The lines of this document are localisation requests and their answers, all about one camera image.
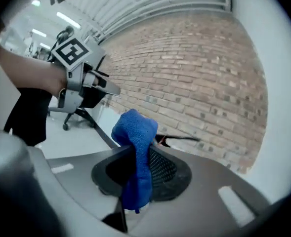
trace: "microfiber cloth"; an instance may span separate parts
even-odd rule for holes
[[[136,109],[122,114],[112,129],[113,140],[120,146],[134,145],[136,153],[136,172],[122,192],[124,209],[138,212],[151,199],[152,176],[148,164],[148,150],[157,129],[158,124],[155,120],[143,117]]]

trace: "fluorescent light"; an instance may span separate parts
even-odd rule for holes
[[[40,31],[38,31],[36,29],[32,29],[32,32],[35,33],[35,34],[38,34],[38,35],[40,35],[42,37],[46,37],[46,34],[44,34],[43,32],[40,32]]]
[[[51,50],[51,47],[50,46],[48,46],[46,44],[43,44],[42,42],[40,43],[40,46],[43,46],[44,48]]]
[[[64,19],[66,22],[70,23],[72,26],[74,26],[78,29],[81,27],[81,25],[79,23],[76,23],[73,19],[70,19],[68,16],[65,16],[61,12],[57,12],[56,16],[60,17],[61,19]]]
[[[40,6],[41,2],[39,0],[33,0],[31,4],[38,7]]]

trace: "chair caster wheel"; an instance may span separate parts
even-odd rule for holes
[[[70,129],[70,127],[68,126],[68,124],[63,124],[64,131],[68,131],[69,129]]]

